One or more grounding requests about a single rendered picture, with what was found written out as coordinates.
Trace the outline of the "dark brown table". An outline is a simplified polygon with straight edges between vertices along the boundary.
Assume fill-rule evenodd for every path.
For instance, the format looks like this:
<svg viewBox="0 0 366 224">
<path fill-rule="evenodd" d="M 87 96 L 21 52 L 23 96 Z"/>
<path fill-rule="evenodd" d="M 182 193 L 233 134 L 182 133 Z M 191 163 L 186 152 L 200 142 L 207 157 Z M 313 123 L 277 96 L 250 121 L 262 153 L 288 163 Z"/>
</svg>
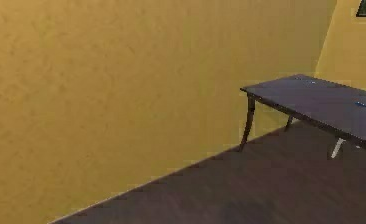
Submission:
<svg viewBox="0 0 366 224">
<path fill-rule="evenodd" d="M 366 91 L 347 85 L 295 74 L 241 89 L 248 110 L 242 144 L 247 142 L 257 102 L 276 109 L 366 149 Z"/>
</svg>

